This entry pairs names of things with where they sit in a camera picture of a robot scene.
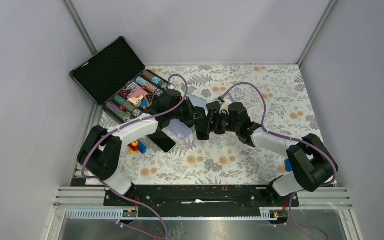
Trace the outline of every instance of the cable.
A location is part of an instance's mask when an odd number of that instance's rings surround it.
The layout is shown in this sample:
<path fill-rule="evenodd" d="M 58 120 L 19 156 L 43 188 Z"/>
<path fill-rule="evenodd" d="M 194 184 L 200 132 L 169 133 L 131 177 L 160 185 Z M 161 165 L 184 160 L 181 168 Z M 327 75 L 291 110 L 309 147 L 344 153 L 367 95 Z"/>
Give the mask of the cable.
<path fill-rule="evenodd" d="M 259 94 L 259 96 L 261 97 L 261 100 L 262 100 L 262 104 L 264 105 L 264 111 L 262 113 L 262 118 L 261 118 L 261 128 L 263 129 L 264 132 L 266 132 L 267 134 L 271 134 L 273 136 L 276 136 L 276 137 L 279 137 L 279 138 L 282 138 L 282 139 L 286 139 L 286 140 L 290 140 L 290 141 L 296 141 L 296 142 L 299 142 L 299 143 L 302 143 L 302 144 L 305 144 L 307 145 L 308 147 L 314 149 L 316 152 L 318 152 L 319 154 L 321 154 L 324 158 L 326 158 L 326 160 L 329 162 L 330 166 L 332 167 L 333 169 L 333 178 L 331 181 L 329 181 L 328 183 L 325 183 L 323 184 L 322 186 L 326 186 L 326 185 L 330 185 L 332 184 L 333 182 L 336 181 L 337 179 L 337 168 L 334 164 L 334 162 L 332 161 L 332 159 L 326 154 L 324 153 L 322 150 L 320 150 L 318 147 L 302 140 L 302 139 L 298 139 L 298 138 L 295 138 L 295 137 L 292 137 L 292 136 L 287 136 L 287 135 L 283 135 L 283 134 L 280 134 L 280 133 L 277 133 L 277 132 L 272 132 L 272 131 L 269 131 L 265 126 L 264 126 L 264 119 L 266 118 L 266 113 L 267 113 L 267 104 L 266 104 L 266 100 L 264 99 L 263 97 L 263 94 L 261 93 L 261 91 L 252 83 L 249 83 L 249 82 L 239 82 L 239 83 L 236 83 L 235 85 L 233 85 L 231 88 L 229 88 L 224 94 L 223 94 L 223 98 L 235 87 L 239 86 L 239 85 L 249 85 L 251 87 L 253 87 L 257 93 Z M 292 201 L 294 200 L 294 196 L 297 194 L 297 192 L 294 192 L 291 194 L 290 196 L 290 200 L 289 200 L 289 215 L 290 217 L 292 218 L 292 221 L 293 223 L 285 223 L 283 226 L 291 226 L 291 225 L 295 225 L 304 235 L 306 235 L 308 238 L 312 239 L 312 240 L 320 240 L 318 238 L 315 238 L 313 236 L 311 236 L 310 234 L 306 233 L 300 226 L 305 226 L 305 227 L 309 227 L 309 228 L 314 228 L 314 229 L 317 229 L 318 231 L 320 231 L 322 234 L 324 234 L 326 236 L 326 240 L 329 240 L 329 236 L 328 234 L 323 231 L 320 227 L 318 226 L 315 226 L 315 225 L 312 225 L 312 224 L 307 224 L 307 223 L 298 223 L 297 221 L 295 221 L 295 218 L 294 218 L 294 215 L 292 214 Z"/>
<path fill-rule="evenodd" d="M 147 117 L 144 117 L 142 119 L 140 118 L 136 118 L 132 121 L 129 121 L 127 123 L 125 123 L 124 125 L 122 125 L 120 128 L 116 128 L 112 131 L 110 131 L 109 133 L 107 133 L 106 135 L 104 135 L 96 144 L 95 146 L 93 146 L 93 148 L 90 150 L 89 154 L 86 156 L 86 158 L 84 159 L 84 162 L 83 162 L 83 166 L 81 167 L 81 176 L 85 179 L 96 179 L 95 176 L 86 176 L 85 174 L 85 170 L 86 170 L 86 166 L 88 165 L 88 162 L 89 160 L 91 159 L 92 157 L 92 154 L 96 151 L 96 149 L 100 146 L 100 144 L 105 140 L 107 139 L 109 136 L 111 136 L 112 134 L 115 134 L 116 132 L 130 126 L 130 125 L 133 125 L 135 123 L 138 123 L 138 122 L 141 122 L 141 121 L 144 121 L 144 120 L 149 120 L 149 119 L 154 119 L 154 118 L 157 118 L 159 116 L 162 116 L 162 115 L 165 115 L 165 114 L 168 114 L 172 111 L 174 111 L 175 109 L 177 109 L 182 103 L 183 101 L 185 101 L 187 95 L 188 95 L 188 83 L 186 82 L 186 79 L 184 77 L 182 77 L 181 75 L 179 74 L 173 74 L 171 75 L 169 78 L 168 78 L 168 84 L 170 85 L 170 79 L 172 77 L 179 77 L 183 80 L 184 84 L 185 84 L 185 91 L 184 91 L 184 96 L 183 98 L 176 104 L 176 106 L 170 108 L 169 110 L 167 111 L 164 111 L 164 112 L 161 112 L 161 113 L 158 113 L 156 115 L 152 115 L 152 116 L 147 116 Z M 142 205 L 144 206 L 145 208 L 149 209 L 152 213 L 154 213 L 158 218 L 159 220 L 161 221 L 162 223 L 162 226 L 164 227 L 164 231 L 165 231 L 165 236 L 164 237 L 160 237 L 160 236 L 155 236 L 155 235 L 152 235 L 144 230 L 141 230 L 141 229 L 138 229 L 134 226 L 130 226 L 130 225 L 122 225 L 122 226 L 126 226 L 127 228 L 129 229 L 132 229 L 132 230 L 136 230 L 140 233 L 143 233 L 143 234 L 146 234 L 152 238 L 155 238 L 155 239 L 159 239 L 159 240 L 165 240 L 169 237 L 169 230 L 167 229 L 167 225 L 166 223 L 164 222 L 163 218 L 154 210 L 152 209 L 150 206 L 146 205 L 145 203 L 142 203 L 142 202 L 139 202 L 139 201 L 135 201 L 133 199 L 130 199 L 128 197 L 125 197 L 123 195 L 121 195 L 120 193 L 118 193 L 117 191 L 115 191 L 114 189 L 112 189 L 110 186 L 108 186 L 107 184 L 105 184 L 103 181 L 99 180 L 104 186 L 106 186 L 107 188 L 109 188 L 115 195 L 117 195 L 118 197 L 126 200 L 126 201 L 129 201 L 131 203 L 134 203 L 134 204 L 139 204 L 139 205 Z"/>

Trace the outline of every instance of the table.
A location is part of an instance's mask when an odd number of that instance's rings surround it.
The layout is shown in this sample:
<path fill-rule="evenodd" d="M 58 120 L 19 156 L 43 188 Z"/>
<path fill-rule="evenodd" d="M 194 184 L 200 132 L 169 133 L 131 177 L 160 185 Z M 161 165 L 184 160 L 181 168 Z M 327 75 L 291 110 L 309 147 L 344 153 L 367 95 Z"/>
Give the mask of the table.
<path fill-rule="evenodd" d="M 239 82 L 256 85 L 266 99 L 268 110 L 265 125 L 269 130 L 303 137 L 321 133 L 309 96 L 297 65 L 202 65 L 147 67 L 164 79 L 180 74 L 188 81 L 189 93 L 217 100 L 229 87 Z M 173 84 L 182 83 L 173 78 Z M 251 120 L 260 123 L 263 103 L 257 92 L 246 85 L 234 88 L 230 94 L 247 108 Z M 99 123 L 104 128 L 117 123 L 103 113 Z M 195 134 L 179 141 L 163 129 L 176 146 L 164 153 L 148 138 L 140 139 L 148 150 L 145 154 L 122 149 L 119 170 L 135 185 L 259 185 L 283 175 L 285 157 L 262 148 L 242 144 L 236 135 L 212 133 L 208 141 Z M 99 185 L 88 179 L 87 185 Z"/>

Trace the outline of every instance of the blue toy block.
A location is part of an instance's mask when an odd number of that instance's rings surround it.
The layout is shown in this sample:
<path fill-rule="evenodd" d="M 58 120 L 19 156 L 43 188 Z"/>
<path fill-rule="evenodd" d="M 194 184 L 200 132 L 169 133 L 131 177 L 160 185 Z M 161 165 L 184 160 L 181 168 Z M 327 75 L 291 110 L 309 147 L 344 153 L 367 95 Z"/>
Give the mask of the blue toy block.
<path fill-rule="evenodd" d="M 288 173 L 292 172 L 292 166 L 291 166 L 291 162 L 289 161 L 289 159 L 285 160 L 285 169 Z"/>
<path fill-rule="evenodd" d="M 139 143 L 139 152 L 144 154 L 147 152 L 147 146 L 145 146 L 141 141 L 137 140 L 137 142 Z"/>

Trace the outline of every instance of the black case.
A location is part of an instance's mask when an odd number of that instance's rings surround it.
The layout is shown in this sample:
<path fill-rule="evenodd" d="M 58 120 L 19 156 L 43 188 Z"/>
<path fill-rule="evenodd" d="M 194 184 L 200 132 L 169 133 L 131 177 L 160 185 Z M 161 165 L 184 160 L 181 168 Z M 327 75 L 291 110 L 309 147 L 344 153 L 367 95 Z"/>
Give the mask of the black case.
<path fill-rule="evenodd" d="M 134 82 L 144 71 L 167 83 L 165 79 L 152 71 L 145 70 L 145 68 L 125 38 L 121 36 L 72 70 L 70 77 L 83 88 L 95 103 L 103 106 L 102 109 L 108 115 L 122 124 L 124 123 L 123 120 L 105 106 L 107 102 L 112 101 L 120 93 L 120 90 L 126 88 L 130 82 Z M 156 105 L 154 103 L 157 103 L 158 100 L 159 98 L 154 96 L 150 109 Z"/>

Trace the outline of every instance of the black smartphone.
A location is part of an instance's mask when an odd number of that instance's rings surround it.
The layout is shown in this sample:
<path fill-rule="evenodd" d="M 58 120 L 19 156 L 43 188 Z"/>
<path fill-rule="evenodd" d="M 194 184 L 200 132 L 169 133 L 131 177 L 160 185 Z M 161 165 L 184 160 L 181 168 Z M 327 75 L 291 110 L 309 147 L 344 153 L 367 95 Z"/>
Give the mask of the black smartphone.
<path fill-rule="evenodd" d="M 162 131 L 157 131 L 156 133 L 148 135 L 147 137 L 151 139 L 151 141 L 153 141 L 165 153 L 168 153 L 174 146 L 176 146 L 176 142 Z"/>

